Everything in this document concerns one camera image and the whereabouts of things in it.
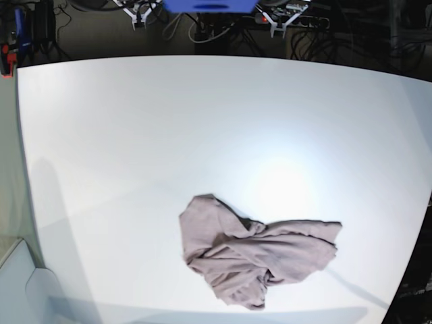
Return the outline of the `blue box at top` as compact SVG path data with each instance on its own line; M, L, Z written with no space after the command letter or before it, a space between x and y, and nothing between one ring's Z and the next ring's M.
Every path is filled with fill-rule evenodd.
M250 13L258 0L165 0L172 13Z

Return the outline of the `black power strip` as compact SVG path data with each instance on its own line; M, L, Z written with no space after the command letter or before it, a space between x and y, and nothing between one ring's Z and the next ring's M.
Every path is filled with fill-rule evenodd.
M321 30L330 29L330 20L328 18L304 16L304 15L290 15L290 16L276 16L269 15L272 21L276 23L274 31L283 32L289 27L300 28L318 28Z

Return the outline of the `mauve t-shirt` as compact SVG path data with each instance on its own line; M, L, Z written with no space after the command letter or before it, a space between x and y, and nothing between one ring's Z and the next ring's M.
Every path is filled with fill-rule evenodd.
M338 251L342 224L290 220L264 224L237 215L213 195L195 196L180 215L183 258L227 305L265 307L271 286L322 271Z

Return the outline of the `grey side table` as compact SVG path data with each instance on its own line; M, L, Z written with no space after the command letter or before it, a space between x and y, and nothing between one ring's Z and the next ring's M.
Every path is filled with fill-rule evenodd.
M23 239L1 259L1 322L78 322L55 274L35 266Z

